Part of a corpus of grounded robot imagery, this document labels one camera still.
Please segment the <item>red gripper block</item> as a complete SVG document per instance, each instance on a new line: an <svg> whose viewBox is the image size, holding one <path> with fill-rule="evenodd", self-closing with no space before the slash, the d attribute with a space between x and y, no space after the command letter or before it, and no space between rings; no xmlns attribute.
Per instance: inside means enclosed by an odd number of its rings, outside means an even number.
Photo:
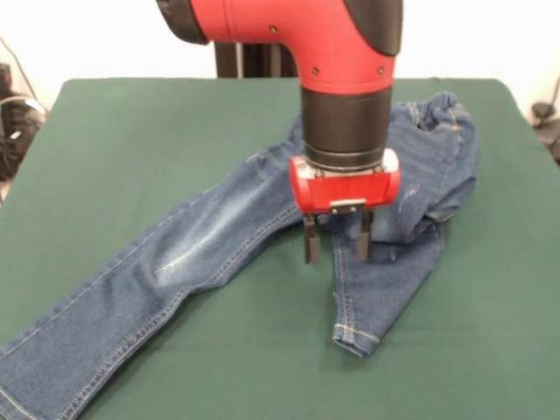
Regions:
<svg viewBox="0 0 560 420"><path fill-rule="evenodd" d="M400 164L391 149L383 152L381 164L374 169L333 172L314 167L303 156L288 163L294 201L303 216L304 260L316 263L320 252L317 214L332 213L339 207L368 209L386 206L396 199L401 181ZM371 245L373 211L363 211L356 251L359 259L368 259Z"/></svg>

